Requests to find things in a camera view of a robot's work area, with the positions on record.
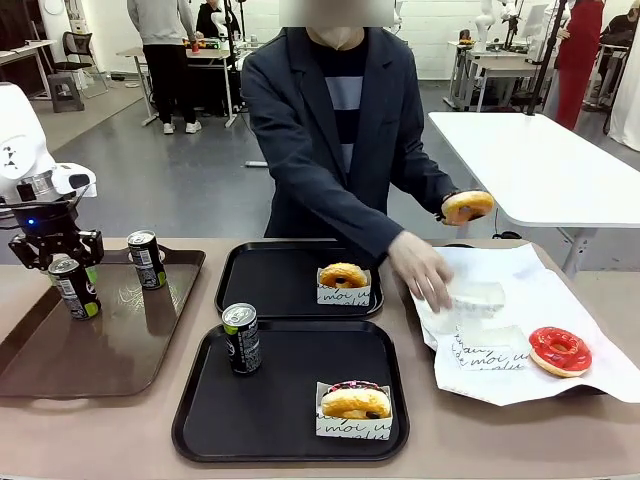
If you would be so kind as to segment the person right hand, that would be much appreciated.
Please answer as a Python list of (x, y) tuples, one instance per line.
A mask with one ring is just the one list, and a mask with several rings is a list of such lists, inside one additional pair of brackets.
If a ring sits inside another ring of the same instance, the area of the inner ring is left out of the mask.
[(447, 285), (453, 280), (453, 271), (430, 244), (402, 231), (390, 244), (388, 257), (411, 293), (425, 300), (434, 313), (452, 308)]

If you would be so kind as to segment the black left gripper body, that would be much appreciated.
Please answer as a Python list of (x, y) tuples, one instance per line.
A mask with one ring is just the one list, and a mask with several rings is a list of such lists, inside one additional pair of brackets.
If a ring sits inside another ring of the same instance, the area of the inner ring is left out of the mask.
[(78, 198), (61, 198), (9, 203), (8, 209), (21, 233), (15, 235), (8, 245), (11, 248), (17, 245), (80, 248), (80, 229), (76, 225), (78, 201)]

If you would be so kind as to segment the person left hand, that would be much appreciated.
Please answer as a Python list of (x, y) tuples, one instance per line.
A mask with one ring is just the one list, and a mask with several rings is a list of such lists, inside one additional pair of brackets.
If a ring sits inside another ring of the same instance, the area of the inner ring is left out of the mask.
[(455, 226), (456, 222), (449, 219), (447, 209), (449, 208), (449, 200), (457, 195), (457, 192), (447, 194), (442, 201), (440, 212), (436, 214), (436, 220), (447, 226)]

